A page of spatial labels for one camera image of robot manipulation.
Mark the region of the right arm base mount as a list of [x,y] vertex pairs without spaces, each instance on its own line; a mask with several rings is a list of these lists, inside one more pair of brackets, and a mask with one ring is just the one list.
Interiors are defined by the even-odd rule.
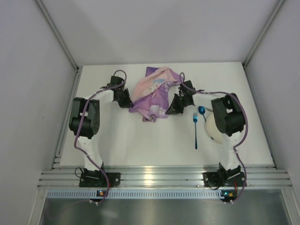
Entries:
[[241,188],[244,184],[244,181],[246,180],[243,172],[230,179],[221,178],[221,176],[218,175],[217,172],[205,172],[202,175],[203,175],[204,186],[211,189],[225,188],[225,187]]

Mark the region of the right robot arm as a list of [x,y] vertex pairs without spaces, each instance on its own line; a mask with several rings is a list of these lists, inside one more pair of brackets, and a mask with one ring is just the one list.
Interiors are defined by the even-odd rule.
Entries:
[[190,105],[212,110],[216,128],[222,134],[219,169],[232,173],[232,176],[239,173],[242,163],[237,147],[246,139],[248,119],[237,95],[224,91],[196,90],[191,81],[186,81],[180,84],[179,94],[174,95],[166,114],[183,113],[184,108]]

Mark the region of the blue metal fork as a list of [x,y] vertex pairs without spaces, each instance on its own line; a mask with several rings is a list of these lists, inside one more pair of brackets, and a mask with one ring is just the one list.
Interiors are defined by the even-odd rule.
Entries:
[[198,122],[198,115],[195,112],[193,114],[193,123],[194,123],[194,127],[195,127],[195,149],[198,149],[198,144],[197,144],[197,122]]

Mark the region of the blue metal spoon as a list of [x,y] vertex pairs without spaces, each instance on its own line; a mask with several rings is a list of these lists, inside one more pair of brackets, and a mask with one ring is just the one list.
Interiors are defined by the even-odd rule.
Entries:
[[206,120],[206,117],[205,117],[205,112],[206,112],[205,107],[204,107],[204,106],[199,106],[199,107],[198,107],[198,111],[199,111],[199,113],[203,116],[204,121],[206,122],[207,120]]

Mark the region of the aluminium mounting rail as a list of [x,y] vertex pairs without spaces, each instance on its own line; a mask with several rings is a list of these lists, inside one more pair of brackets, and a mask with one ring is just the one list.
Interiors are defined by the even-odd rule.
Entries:
[[[120,188],[203,188],[203,173],[214,172],[216,167],[201,166],[111,166],[106,172],[120,173]],[[286,170],[269,166],[246,168],[248,189],[291,188]],[[43,171],[38,188],[77,188],[79,178],[74,167],[57,167]]]

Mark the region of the cream round plate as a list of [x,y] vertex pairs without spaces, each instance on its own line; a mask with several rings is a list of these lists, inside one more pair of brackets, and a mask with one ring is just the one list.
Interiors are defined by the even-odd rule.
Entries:
[[206,119],[206,129],[211,138],[218,142],[223,143],[222,133],[218,130],[214,118],[214,114],[211,113]]

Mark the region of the right aluminium frame post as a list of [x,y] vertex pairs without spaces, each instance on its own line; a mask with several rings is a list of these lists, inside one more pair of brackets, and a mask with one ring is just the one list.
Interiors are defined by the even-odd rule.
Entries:
[[257,39],[255,40],[254,44],[252,45],[249,53],[247,54],[244,62],[242,63],[243,68],[245,69],[250,61],[252,60],[253,56],[257,52],[259,46],[262,44],[265,36],[267,35],[269,29],[275,22],[276,18],[278,17],[280,11],[284,7],[286,3],[286,0],[278,0],[274,6],[274,8],[271,11],[271,14],[268,16],[268,19],[266,20],[266,23],[264,24],[262,30],[260,31]]

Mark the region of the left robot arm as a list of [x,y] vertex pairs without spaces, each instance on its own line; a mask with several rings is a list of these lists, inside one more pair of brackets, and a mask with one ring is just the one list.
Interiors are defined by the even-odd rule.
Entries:
[[126,78],[111,76],[110,82],[88,97],[75,97],[69,118],[69,129],[74,133],[74,148],[83,153],[84,169],[103,171],[103,160],[98,150],[96,135],[100,130],[100,109],[117,102],[120,108],[133,104],[125,88]]

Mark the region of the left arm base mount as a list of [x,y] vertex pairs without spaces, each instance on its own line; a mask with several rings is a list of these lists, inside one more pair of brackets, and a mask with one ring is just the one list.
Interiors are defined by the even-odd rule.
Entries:
[[75,168],[75,176],[79,178],[79,187],[81,188],[105,188],[107,184],[109,184],[110,188],[114,188],[121,181],[119,172],[107,172],[107,182],[101,171],[89,171],[80,167]]

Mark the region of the left aluminium frame post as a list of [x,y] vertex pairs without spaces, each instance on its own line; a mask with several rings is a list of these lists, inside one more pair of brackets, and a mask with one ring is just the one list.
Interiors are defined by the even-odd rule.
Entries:
[[43,3],[43,1],[42,0],[34,0],[33,2],[36,4],[37,8],[41,12],[41,14],[42,14],[43,18],[45,19],[46,23],[50,27],[50,30],[51,30],[52,34],[55,36],[59,46],[61,47],[61,49],[64,52],[65,56],[67,57],[68,61],[70,62],[72,68],[75,71],[78,71],[79,66],[75,62],[69,48],[66,45],[66,42],[64,41],[59,29],[57,28],[55,22],[53,21],[51,15],[49,14],[46,6]]

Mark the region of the purple printed placemat cloth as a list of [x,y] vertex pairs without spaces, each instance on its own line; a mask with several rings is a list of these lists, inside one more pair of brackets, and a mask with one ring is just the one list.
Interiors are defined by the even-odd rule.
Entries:
[[135,86],[131,100],[131,113],[140,113],[143,122],[166,119],[169,108],[170,87],[180,84],[180,75],[168,67],[146,67],[146,74]]

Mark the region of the aluminium frame post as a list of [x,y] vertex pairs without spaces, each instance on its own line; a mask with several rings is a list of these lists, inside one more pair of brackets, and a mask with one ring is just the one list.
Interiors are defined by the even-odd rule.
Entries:
[[271,14],[268,16],[268,19],[266,20],[266,23],[264,24],[262,30],[260,31],[257,39],[255,40],[254,44],[252,45],[249,53],[247,54],[244,62],[242,63],[243,68],[245,69],[250,61],[252,60],[253,56],[257,52],[259,46],[262,44],[265,36],[267,35],[269,29],[275,22],[276,18],[278,17],[280,11],[284,7],[286,3],[286,0],[278,0],[274,6],[274,8],[271,11]]
[[55,36],[59,46],[61,47],[61,49],[64,52],[65,56],[67,57],[68,61],[70,62],[72,68],[75,71],[78,71],[79,66],[75,62],[69,48],[66,45],[66,42],[64,41],[59,29],[57,28],[55,22],[53,21],[51,15],[49,14],[46,6],[43,3],[43,1],[42,0],[34,0],[33,2],[36,4],[37,8],[41,12],[41,14],[42,14],[43,18],[45,19],[46,23],[50,27],[50,30],[51,30],[52,34]]

